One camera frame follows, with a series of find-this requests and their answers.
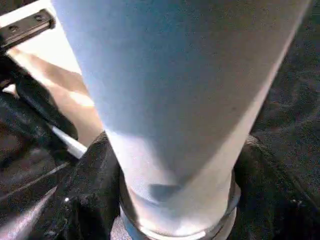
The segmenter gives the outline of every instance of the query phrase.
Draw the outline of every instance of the pole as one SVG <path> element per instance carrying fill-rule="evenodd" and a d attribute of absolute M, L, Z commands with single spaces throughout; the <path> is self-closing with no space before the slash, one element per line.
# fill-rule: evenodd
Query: pole
<path fill-rule="evenodd" d="M 234 218 L 232 169 L 309 4 L 53 1 L 140 233 L 199 239 Z"/>

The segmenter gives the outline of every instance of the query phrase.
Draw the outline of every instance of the black fabric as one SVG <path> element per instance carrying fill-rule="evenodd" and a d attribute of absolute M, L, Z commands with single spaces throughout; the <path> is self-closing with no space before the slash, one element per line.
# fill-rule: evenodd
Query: black fabric
<path fill-rule="evenodd" d="M 0 122 L 39 146 L 54 146 L 57 149 L 64 147 L 41 117 L 27 104 L 6 92 L 0 92 Z"/>
<path fill-rule="evenodd" d="M 29 239 L 110 239 L 119 214 L 119 169 L 102 133 L 58 185 Z"/>
<path fill-rule="evenodd" d="M 8 55 L 2 55 L 0 56 L 0 89 L 9 84 L 15 84 L 19 100 L 32 108 L 34 113 L 72 138 L 78 139 L 76 127 L 59 111 L 50 92 Z"/>
<path fill-rule="evenodd" d="M 78 139 L 76 127 L 59 112 L 58 107 L 41 84 L 32 77 L 24 77 L 16 84 L 16 91 L 20 99 L 33 108 L 48 123 L 56 126 L 73 139 Z"/>

